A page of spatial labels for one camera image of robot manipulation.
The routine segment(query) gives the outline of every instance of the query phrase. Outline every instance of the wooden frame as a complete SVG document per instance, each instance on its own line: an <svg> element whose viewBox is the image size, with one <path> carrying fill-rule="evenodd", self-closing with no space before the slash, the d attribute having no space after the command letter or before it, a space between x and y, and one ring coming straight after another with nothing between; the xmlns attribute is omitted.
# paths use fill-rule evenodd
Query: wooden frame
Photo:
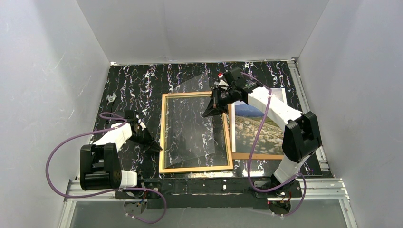
<svg viewBox="0 0 403 228"><path fill-rule="evenodd" d="M242 153L242 152L234 152L234 151L232 151L232 145L233 145L233 143L235 143L235 135L232 135L232 128L235 127L233 125L233 123L232 123L234 121L233 118L232 118L232 107L233 107L233 104L228 105L228 115L229 115L229 120L230 120L232 159L234 159L234 160L248 160L249 159L249 153ZM283 158L284 158L284 155L277 155L277 154L253 153L253 155L252 155L252 160L281 160Z"/></svg>
<svg viewBox="0 0 403 228"><path fill-rule="evenodd" d="M232 163L231 154L231 144L230 144L230 131L228 128L227 115L222 114L222 122L224 127L224 139L227 151L227 163L228 165L222 166L209 166L209 167L191 167L191 168L174 168L165 169L164 168L164 152L165 152L165 126L166 126L166 104L169 98L181 98L181 97L199 97L199 96L211 96L211 91L208 92L193 92L193 93L178 93L178 94L163 94L162 108L161 108L161 134L160 134L160 146L162 150L160 151L159 160L159 173L177 173L177 172L198 172L198 171L222 171L222 170L232 170L234 168Z"/></svg>

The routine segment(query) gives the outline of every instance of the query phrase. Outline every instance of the picture frame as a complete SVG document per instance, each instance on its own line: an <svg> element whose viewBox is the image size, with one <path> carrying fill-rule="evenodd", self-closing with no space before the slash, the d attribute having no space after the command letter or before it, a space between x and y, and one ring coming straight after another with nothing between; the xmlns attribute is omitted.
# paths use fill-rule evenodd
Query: picture frame
<svg viewBox="0 0 403 228"><path fill-rule="evenodd" d="M159 173L179 173L179 172L203 172L203 171L223 171L223 170L232 170L233 169L233 161L231 154L231 145L230 145L230 130L228 126L228 117L226 114L222 114L222 125L224 132L224 140L225 140L225 150L227 155L227 165L219 165L219 166L205 166L205 167L186 167L186 168L165 168L165 127L167 121L167 103L168 99L171 98L190 98L190 97L211 97L211 91L207 92L192 92L192 93L174 93L174 94L163 94L162 95L162 107L161 107L161 135L160 135L160 146L162 150L160 151L159 157Z"/></svg>

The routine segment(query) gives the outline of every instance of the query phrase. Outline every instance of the clear acrylic sheet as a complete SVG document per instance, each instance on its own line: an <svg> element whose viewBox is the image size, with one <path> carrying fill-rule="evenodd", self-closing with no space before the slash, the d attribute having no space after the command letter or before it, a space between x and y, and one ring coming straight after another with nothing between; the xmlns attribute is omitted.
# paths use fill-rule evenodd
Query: clear acrylic sheet
<svg viewBox="0 0 403 228"><path fill-rule="evenodd" d="M172 93L205 91L210 91L207 73L180 83ZM164 168L215 153L213 117L202 117L209 101L210 96L167 99Z"/></svg>

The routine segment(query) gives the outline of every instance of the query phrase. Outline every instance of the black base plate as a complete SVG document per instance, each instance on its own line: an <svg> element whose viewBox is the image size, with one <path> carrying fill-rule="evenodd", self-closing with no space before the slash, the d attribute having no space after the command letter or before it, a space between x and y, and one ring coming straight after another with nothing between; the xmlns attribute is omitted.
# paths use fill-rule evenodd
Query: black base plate
<svg viewBox="0 0 403 228"><path fill-rule="evenodd" d="M255 181L253 184L255 185L255 187L261 187L266 183L267 181ZM299 181L297 180L295 180L291 184L288 184L287 187L282 191L271 191L265 193L255 192L255 196L256 198L282 198L278 196L278 194L281 192L284 192L285 194L291 192L292 197L302 197L301 186L299 184Z"/></svg>
<svg viewBox="0 0 403 228"><path fill-rule="evenodd" d="M270 178L252 178L260 187ZM215 179L142 179L146 188L158 188L167 201L168 208L254 208L267 209L267 197L277 197L272 193L258 193L251 189L247 178ZM301 197L298 181L290 185L292 197ZM126 192L117 191L117 199L133 199ZM147 209L161 209L163 202L155 193L147 193Z"/></svg>

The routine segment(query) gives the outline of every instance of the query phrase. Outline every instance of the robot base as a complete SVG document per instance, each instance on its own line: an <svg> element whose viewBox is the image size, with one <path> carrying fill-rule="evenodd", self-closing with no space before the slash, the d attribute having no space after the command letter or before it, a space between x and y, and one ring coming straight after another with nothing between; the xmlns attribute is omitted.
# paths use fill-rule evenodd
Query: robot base
<svg viewBox="0 0 403 228"><path fill-rule="evenodd" d="M266 184L267 181L255 181L253 184L255 187L259 188L262 187L264 184ZM284 192L286 194L287 198L287 193L291 192L292 197L302 197L302 191L301 191L301 186L299 184L299 181L295 180L291 184L286 185L283 187L281 190L275 190L271 192L255 192L255 197L256 198L282 198L278 194Z"/></svg>

